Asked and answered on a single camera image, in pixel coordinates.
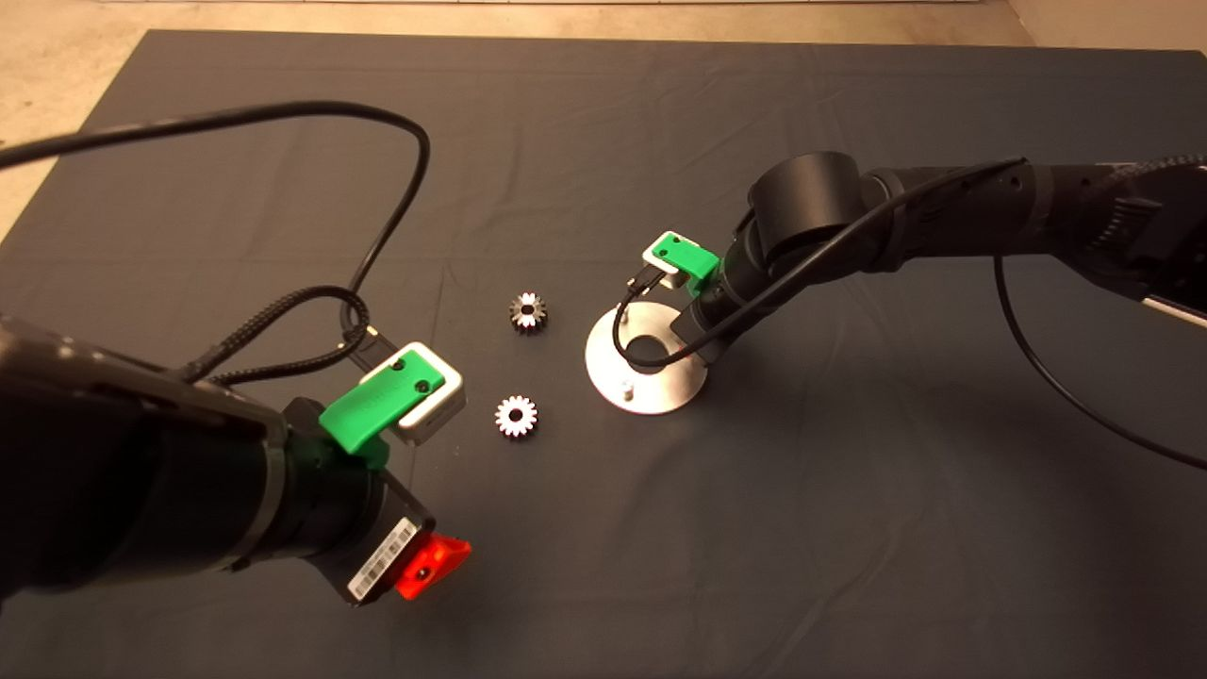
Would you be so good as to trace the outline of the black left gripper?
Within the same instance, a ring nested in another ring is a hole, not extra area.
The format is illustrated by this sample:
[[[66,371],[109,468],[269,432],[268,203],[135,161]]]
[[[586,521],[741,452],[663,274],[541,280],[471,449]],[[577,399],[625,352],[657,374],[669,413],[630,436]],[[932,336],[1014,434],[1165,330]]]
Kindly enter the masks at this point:
[[[372,604],[393,589],[414,601],[471,555],[470,542],[432,533],[435,515],[395,474],[375,472],[372,480],[351,527],[314,557],[320,576],[352,607]]]

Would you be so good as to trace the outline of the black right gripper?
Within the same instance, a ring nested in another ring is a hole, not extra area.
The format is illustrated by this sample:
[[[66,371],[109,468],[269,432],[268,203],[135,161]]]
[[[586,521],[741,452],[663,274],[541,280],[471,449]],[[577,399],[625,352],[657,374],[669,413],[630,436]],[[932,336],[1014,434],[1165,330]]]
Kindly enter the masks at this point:
[[[741,309],[742,302],[740,295],[731,293],[727,283],[710,283],[670,323],[670,330],[683,344],[695,343],[700,336],[705,336],[709,330],[712,330],[715,326],[721,324],[730,314]],[[702,361],[702,365],[717,364],[721,357],[729,351],[734,343],[737,343],[737,339],[745,332],[745,321],[730,326],[724,334],[719,334],[704,345],[702,349],[699,349],[695,353],[696,358]]]

